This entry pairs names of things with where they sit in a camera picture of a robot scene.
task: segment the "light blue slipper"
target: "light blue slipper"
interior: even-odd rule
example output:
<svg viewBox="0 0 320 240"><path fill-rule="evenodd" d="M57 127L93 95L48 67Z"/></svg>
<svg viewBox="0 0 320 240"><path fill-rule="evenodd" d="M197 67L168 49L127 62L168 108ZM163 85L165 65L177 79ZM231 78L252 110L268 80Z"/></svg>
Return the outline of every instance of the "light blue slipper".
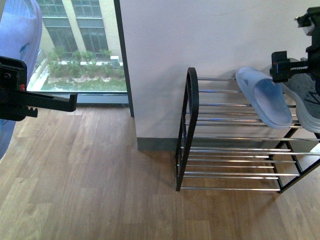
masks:
<svg viewBox="0 0 320 240"><path fill-rule="evenodd" d="M285 102L280 83L253 67L241 67L235 74L236 82L260 119L274 129L286 129L292 115Z"/></svg>
<svg viewBox="0 0 320 240"><path fill-rule="evenodd" d="M42 34L42 15L36 0L6 0L0 21L0 56L27 66L27 83L36 64ZM0 119L0 159L6 153L15 121Z"/></svg>

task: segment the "metal shoe rack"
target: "metal shoe rack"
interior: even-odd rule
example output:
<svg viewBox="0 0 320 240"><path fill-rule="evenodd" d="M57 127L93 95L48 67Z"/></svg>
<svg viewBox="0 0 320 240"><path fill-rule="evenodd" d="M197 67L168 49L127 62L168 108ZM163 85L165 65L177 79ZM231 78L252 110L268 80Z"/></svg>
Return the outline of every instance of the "metal shoe rack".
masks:
<svg viewBox="0 0 320 240"><path fill-rule="evenodd" d="M257 119L258 115L250 104L200 102L202 95L242 95L238 89L199 89L198 83L202 81L213 85L217 82L235 83L235 79L198 78L195 68L187 70L175 152L177 191L251 190L282 193L320 165L320 152L296 152L293 149L293 145L301 146L304 143L317 145L320 134L307 132L298 120L293 120L283 137L239 136L239 129L242 130L240 132L248 132L247 129L251 128L257 133L272 129ZM295 117L295 106L289 105L289 108ZM197 130L201 128L218 129L222 134L206 134L211 131L205 130L197 135ZM224 134L222 128L227 128L231 135ZM297 131L304 131L311 137L294 137Z"/></svg>

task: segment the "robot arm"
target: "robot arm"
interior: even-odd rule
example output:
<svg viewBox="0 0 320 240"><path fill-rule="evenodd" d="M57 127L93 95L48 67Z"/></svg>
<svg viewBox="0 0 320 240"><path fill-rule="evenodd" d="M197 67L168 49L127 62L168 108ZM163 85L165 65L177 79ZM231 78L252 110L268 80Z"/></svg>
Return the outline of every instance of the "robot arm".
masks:
<svg viewBox="0 0 320 240"><path fill-rule="evenodd" d="M32 107L65 112L76 110L77 94L71 94L68 99L28 92L26 88L26 64L0 56L0 119L21 121L26 116L36 118L38 109Z"/></svg>
<svg viewBox="0 0 320 240"><path fill-rule="evenodd" d="M305 34L312 37L311 46L306 48L308 59L290 62L286 51L274 52L270 74L275 83L287 82L295 74L311 74L315 79L316 92L320 95L320 7L308 8L305 15L295 20L298 28L303 28Z"/></svg>

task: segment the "gray sneaker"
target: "gray sneaker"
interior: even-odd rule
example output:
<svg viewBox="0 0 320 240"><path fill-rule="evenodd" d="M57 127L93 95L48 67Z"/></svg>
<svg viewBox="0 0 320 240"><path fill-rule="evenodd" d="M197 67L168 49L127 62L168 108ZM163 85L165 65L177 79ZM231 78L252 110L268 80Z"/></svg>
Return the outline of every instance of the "gray sneaker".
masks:
<svg viewBox="0 0 320 240"><path fill-rule="evenodd" d="M282 83L283 92L296 103L296 116L308 131L320 133L320 96L316 93L315 81L306 74L295 74Z"/></svg>

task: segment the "shoe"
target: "shoe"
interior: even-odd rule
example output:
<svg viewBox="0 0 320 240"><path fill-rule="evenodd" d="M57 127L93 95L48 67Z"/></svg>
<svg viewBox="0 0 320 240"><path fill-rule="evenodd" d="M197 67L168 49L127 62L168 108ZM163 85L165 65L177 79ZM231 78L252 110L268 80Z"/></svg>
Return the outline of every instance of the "shoe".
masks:
<svg viewBox="0 0 320 240"><path fill-rule="evenodd" d="M36 0L6 0L0 21L0 56L27 66L27 84L35 67L42 35L42 14ZM6 153L15 121L0 119L0 159Z"/></svg>
<svg viewBox="0 0 320 240"><path fill-rule="evenodd" d="M235 74L236 82L260 119L274 129L286 129L292 115L285 102L280 83L253 67L241 67Z"/></svg>
<svg viewBox="0 0 320 240"><path fill-rule="evenodd" d="M315 80L307 73L295 74L283 82L282 87L283 92L295 101L296 117L304 129L320 133L320 96Z"/></svg>

